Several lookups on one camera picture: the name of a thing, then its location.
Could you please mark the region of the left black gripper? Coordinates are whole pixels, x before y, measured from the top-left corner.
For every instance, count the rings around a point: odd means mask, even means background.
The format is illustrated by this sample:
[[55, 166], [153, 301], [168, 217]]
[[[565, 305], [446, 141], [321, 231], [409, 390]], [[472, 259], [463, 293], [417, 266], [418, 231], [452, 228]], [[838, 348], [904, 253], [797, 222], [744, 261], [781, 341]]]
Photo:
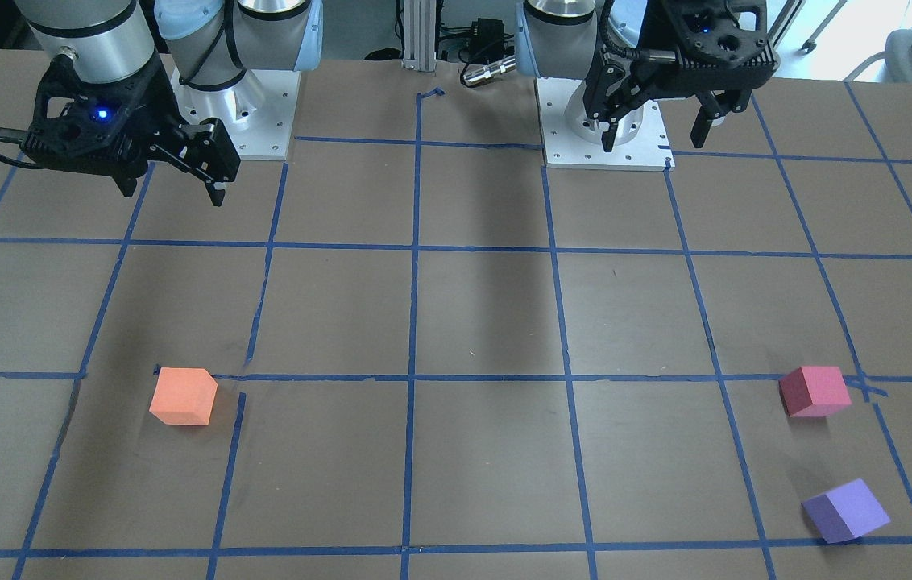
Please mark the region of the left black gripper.
[[639, 39], [618, 40], [615, 3], [597, 3], [595, 55], [582, 81], [582, 129], [603, 153], [634, 139], [646, 102], [695, 97], [690, 130], [703, 148], [711, 128], [749, 106], [779, 67], [765, 1], [648, 1]]

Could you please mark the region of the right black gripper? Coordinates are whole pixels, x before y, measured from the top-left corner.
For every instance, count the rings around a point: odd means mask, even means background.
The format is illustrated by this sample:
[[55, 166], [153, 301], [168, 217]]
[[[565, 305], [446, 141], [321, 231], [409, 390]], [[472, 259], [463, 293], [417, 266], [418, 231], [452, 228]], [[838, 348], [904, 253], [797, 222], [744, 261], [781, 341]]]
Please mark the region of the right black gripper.
[[240, 166], [220, 118], [184, 125], [159, 58], [111, 82], [85, 82], [72, 59], [53, 59], [37, 88], [21, 148], [41, 168], [113, 177], [125, 198], [135, 195], [147, 162], [168, 160], [186, 148], [187, 172], [205, 184], [214, 208], [223, 205]]

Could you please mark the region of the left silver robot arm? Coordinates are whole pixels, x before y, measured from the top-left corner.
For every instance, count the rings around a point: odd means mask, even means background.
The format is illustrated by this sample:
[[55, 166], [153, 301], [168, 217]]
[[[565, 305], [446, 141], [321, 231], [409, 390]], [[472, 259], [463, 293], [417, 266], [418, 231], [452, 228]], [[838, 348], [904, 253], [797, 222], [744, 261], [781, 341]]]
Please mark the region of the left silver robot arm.
[[646, 1], [639, 34], [616, 30], [613, 1], [523, 1], [515, 56], [526, 76], [581, 81], [571, 120], [606, 153], [633, 137], [647, 102], [698, 99], [690, 140], [749, 106], [779, 68], [763, 1]]

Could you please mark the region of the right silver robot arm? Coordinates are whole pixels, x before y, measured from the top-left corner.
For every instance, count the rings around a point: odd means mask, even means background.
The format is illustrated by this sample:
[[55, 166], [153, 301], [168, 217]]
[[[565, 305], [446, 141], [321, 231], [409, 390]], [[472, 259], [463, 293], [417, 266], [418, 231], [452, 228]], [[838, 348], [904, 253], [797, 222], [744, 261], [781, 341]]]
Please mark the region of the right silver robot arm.
[[320, 1], [19, 1], [50, 56], [33, 118], [3, 133], [29, 168], [106, 176], [126, 197], [151, 161], [196, 177], [220, 206], [251, 139], [282, 155], [271, 78], [317, 68]]

